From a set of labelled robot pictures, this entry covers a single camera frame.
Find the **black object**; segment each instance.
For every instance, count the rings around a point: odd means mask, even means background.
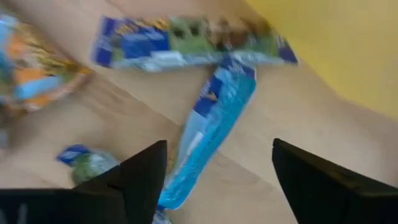
[[[151,224],[166,164],[158,141],[74,189],[0,190],[0,223]]]
[[[398,223],[398,189],[280,139],[272,161],[299,224]]]

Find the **yellow surface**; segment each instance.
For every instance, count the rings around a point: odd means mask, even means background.
[[[398,118],[398,1],[247,1],[339,94]]]

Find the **wooden surface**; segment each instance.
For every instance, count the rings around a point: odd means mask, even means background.
[[[13,3],[99,76],[75,97],[16,124],[17,146],[3,159],[16,180],[3,185],[8,172],[2,171],[0,187],[71,187],[70,169],[54,160],[69,144],[86,143],[123,159],[167,139],[173,152],[212,68],[155,74],[100,68],[90,50],[101,15],[121,15],[114,6],[104,0]],[[134,4],[139,8],[139,1]],[[258,74],[254,99],[187,204],[172,213],[175,223],[294,223],[272,167],[274,138],[398,186],[395,121],[341,101],[305,64],[261,66]]]

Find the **yellow wall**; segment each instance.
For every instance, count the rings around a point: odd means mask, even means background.
[[[397,0],[248,0],[349,100],[398,118]]]

